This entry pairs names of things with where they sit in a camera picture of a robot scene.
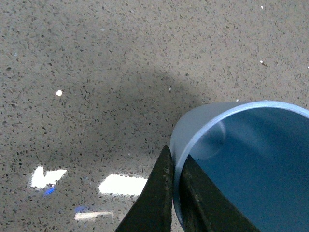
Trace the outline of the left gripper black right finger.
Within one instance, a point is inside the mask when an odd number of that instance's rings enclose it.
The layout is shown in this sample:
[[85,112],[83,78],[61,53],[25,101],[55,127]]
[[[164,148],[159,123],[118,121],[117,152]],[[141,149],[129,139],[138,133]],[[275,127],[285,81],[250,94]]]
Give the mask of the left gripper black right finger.
[[220,192],[191,157],[180,178],[180,206],[186,232],[258,232]]

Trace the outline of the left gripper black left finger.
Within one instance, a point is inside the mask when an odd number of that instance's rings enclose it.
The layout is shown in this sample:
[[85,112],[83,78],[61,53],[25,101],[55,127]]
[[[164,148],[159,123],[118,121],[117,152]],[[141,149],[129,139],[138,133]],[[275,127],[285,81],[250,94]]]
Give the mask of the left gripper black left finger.
[[164,146],[135,203],[117,232],[169,232],[173,194],[174,165],[168,146]]

